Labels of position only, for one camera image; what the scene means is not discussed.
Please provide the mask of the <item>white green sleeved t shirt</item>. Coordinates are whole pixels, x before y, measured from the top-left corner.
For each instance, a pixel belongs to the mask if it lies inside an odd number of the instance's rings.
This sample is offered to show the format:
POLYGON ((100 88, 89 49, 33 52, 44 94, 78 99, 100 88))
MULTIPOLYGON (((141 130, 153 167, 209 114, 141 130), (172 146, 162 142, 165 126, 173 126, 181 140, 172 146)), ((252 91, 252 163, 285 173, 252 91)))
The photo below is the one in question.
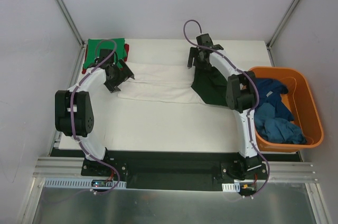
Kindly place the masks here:
POLYGON ((118 98, 228 107, 227 80, 214 67, 203 70, 131 62, 127 65, 134 79, 122 83, 118 98))

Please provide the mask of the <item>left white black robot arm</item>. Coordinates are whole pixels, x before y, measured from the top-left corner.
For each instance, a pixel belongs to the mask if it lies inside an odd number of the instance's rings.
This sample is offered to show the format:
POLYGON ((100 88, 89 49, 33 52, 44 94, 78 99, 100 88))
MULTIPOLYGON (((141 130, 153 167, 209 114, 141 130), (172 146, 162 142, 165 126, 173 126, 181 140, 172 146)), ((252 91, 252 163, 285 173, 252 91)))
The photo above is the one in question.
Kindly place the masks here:
POLYGON ((99 57, 89 65, 86 74, 67 90, 55 93, 55 127, 65 136, 72 137, 101 176, 111 171, 111 162, 105 159, 106 148, 94 132, 95 118, 91 97, 102 86, 111 94, 120 91, 120 85, 134 73, 117 52, 103 49, 99 57))

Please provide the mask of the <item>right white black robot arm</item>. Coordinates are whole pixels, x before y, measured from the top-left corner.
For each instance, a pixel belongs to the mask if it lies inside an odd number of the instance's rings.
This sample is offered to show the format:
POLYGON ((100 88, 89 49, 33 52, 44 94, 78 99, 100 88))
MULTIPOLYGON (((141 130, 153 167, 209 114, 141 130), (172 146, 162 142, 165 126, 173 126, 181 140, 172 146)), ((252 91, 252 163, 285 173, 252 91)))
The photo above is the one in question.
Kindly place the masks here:
POLYGON ((204 70, 216 69, 226 78, 225 99, 237 122, 239 157, 232 167, 227 168, 227 172, 239 179, 249 179, 262 165, 254 125, 255 108, 259 102, 255 73, 243 71, 235 66, 226 57, 223 47, 214 44, 209 34, 200 34, 196 41, 197 45, 191 47, 187 66, 204 70))

